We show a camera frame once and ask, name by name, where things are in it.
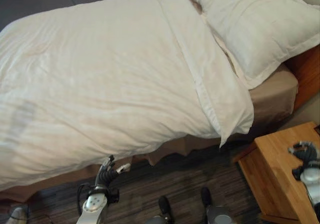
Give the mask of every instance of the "floor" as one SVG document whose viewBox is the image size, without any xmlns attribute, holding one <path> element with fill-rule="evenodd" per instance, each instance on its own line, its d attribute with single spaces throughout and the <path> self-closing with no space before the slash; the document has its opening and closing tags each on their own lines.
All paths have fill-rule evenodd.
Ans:
<svg viewBox="0 0 320 224">
<path fill-rule="evenodd" d="M 93 1 L 99 0 L 0 0 L 0 30 L 27 15 Z M 243 147 L 236 143 L 219 151 L 217 146 L 213 146 L 193 151 L 188 157 L 178 154 L 167 156 L 156 166 L 150 166 L 146 161 L 133 165 L 130 172 L 113 183 L 120 189 L 120 202 L 109 207 L 107 223 L 144 223 L 159 213 L 157 200 L 161 195 L 168 197 L 177 224 L 201 223 L 200 189 L 207 186 L 215 203 L 228 207 L 239 223 L 267 224 L 259 220 L 258 204 L 241 170 L 231 162 L 235 151 Z M 48 214 L 55 224 L 76 223 L 77 186 L 85 181 L 36 193 L 28 202 L 31 217 Z M 0 214 L 0 224 L 7 218 L 7 215 Z M 47 218 L 40 217 L 28 223 L 49 222 Z"/>
<path fill-rule="evenodd" d="M 222 150 L 213 146 L 193 151 L 187 157 L 172 154 L 155 166 L 147 161 L 134 164 L 130 172 L 112 184 L 120 190 L 120 201 L 109 207 L 107 223 L 143 224 L 160 213 L 158 198 L 166 195 L 177 224 L 200 224 L 204 211 L 200 190 L 207 186 L 215 204 L 227 207 L 239 224 L 268 224 L 259 220 L 259 206 L 239 166 L 231 161 L 246 146 L 234 143 Z M 47 214 L 55 224 L 75 224 L 77 187 L 93 181 L 62 184 L 36 193 L 28 202 L 30 216 Z M 1 224 L 6 219 L 6 215 L 0 215 Z M 46 217 L 29 221 L 29 224 L 47 223 Z"/>
</svg>

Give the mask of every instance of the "pillowcase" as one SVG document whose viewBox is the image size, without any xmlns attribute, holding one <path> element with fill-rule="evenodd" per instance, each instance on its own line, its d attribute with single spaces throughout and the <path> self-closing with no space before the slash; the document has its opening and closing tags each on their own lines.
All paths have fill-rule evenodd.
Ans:
<svg viewBox="0 0 320 224">
<path fill-rule="evenodd" d="M 248 89 L 320 43 L 320 11 L 303 0 L 196 0 Z"/>
</svg>

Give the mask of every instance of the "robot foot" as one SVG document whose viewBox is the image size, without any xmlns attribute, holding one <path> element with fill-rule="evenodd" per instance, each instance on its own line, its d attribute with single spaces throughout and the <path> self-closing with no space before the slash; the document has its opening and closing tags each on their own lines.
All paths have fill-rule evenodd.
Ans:
<svg viewBox="0 0 320 224">
<path fill-rule="evenodd" d="M 201 189 L 201 199 L 205 209 L 213 204 L 211 193 L 206 186 Z"/>
</svg>

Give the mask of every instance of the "cable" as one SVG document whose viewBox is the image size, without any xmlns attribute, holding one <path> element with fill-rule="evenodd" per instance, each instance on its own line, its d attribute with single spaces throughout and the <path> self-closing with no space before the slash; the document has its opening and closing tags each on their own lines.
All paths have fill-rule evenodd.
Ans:
<svg viewBox="0 0 320 224">
<path fill-rule="evenodd" d="M 89 189 L 92 188 L 93 186 L 90 184 L 90 183 L 83 183 L 81 184 L 79 187 L 78 187 L 78 190 L 76 192 L 76 207 L 78 209 L 78 214 L 79 216 L 81 216 L 82 214 L 82 208 L 81 208 L 81 205 L 80 205 L 80 196 L 81 196 L 81 192 L 82 192 L 82 189 L 84 187 L 88 187 Z"/>
</svg>

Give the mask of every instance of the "wooden nightstand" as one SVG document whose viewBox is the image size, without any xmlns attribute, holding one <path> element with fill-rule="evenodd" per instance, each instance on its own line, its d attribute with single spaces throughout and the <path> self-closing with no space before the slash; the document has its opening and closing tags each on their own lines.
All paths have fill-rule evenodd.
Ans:
<svg viewBox="0 0 320 224">
<path fill-rule="evenodd" d="M 258 137 L 233 159 L 261 209 L 261 219 L 278 224 L 319 223 L 304 184 L 292 175 L 292 169 L 302 162 L 288 153 L 298 141 L 312 141 L 319 148 L 315 127 L 308 122 Z"/>
</svg>

